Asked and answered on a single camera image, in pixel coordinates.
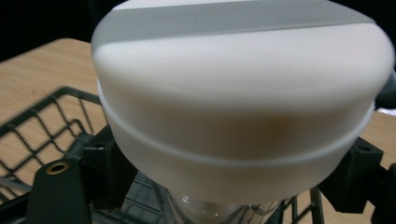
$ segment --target dark background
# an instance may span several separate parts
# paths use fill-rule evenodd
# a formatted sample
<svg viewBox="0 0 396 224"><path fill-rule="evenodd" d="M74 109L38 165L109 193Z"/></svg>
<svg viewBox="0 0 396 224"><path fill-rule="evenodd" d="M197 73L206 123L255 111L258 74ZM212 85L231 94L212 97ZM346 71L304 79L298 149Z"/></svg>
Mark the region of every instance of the dark background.
<svg viewBox="0 0 396 224"><path fill-rule="evenodd" d="M0 0L0 62L58 38L90 42L97 22L123 1ZM333 1L375 19L396 45L396 0Z"/></svg>

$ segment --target light brown tabletop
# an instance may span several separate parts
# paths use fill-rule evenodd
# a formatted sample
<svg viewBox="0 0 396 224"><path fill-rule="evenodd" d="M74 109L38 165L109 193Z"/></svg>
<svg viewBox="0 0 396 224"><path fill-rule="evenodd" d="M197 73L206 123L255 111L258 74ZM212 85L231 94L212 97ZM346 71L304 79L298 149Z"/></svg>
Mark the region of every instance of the light brown tabletop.
<svg viewBox="0 0 396 224"><path fill-rule="evenodd" d="M60 39L0 63L0 123L62 86L97 94L89 43ZM384 150L382 165L387 169L396 162L395 134L396 117L377 112L361 134L362 138ZM17 155L4 155L0 151L0 157L4 156L12 160ZM307 202L306 193L301 201ZM336 213L324 198L323 204L327 223L370 223L373 211L370 204L364 215ZM310 223L310 220L305 218L301 223Z"/></svg>

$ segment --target white plastic cap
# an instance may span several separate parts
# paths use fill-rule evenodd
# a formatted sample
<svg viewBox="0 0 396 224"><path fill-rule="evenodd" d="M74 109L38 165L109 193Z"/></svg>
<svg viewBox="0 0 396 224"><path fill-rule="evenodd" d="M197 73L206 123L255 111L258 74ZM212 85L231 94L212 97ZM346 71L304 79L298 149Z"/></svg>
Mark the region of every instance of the white plastic cap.
<svg viewBox="0 0 396 224"><path fill-rule="evenodd" d="M92 54L128 160L213 203L271 202L322 181L370 120L394 64L369 19L309 0L129 1L99 24Z"/></svg>

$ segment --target gray stripe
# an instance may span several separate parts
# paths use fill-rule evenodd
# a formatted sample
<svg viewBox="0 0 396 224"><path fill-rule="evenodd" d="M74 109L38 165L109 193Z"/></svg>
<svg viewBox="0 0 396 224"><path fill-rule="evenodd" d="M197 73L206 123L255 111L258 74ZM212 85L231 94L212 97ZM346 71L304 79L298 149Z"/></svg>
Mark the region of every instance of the gray stripe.
<svg viewBox="0 0 396 224"><path fill-rule="evenodd" d="M119 41L221 35L373 22L329 1L265 0L111 11L93 35L93 50Z"/></svg>

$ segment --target wooden surface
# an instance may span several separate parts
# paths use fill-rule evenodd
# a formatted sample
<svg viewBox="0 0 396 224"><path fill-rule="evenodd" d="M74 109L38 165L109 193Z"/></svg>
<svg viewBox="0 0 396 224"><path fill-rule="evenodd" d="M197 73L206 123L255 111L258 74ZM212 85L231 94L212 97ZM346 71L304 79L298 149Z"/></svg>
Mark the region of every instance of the wooden surface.
<svg viewBox="0 0 396 224"><path fill-rule="evenodd" d="M90 44L72 39L60 39L0 63L0 123L17 115L28 105L61 86L71 86L97 94ZM99 119L97 122L102 126L104 121ZM37 132L30 133L36 138L40 136ZM385 151L382 165L386 168L396 162L395 134L396 118L376 112L361 134L365 140ZM8 160L13 160L18 156L16 153L0 151L0 158L7 157ZM300 200L307 203L307 194L304 193ZM363 215L350 215L334 212L324 198L323 203L327 223L370 223L373 211L370 204ZM309 218L305 218L302 223L310 223Z"/></svg>

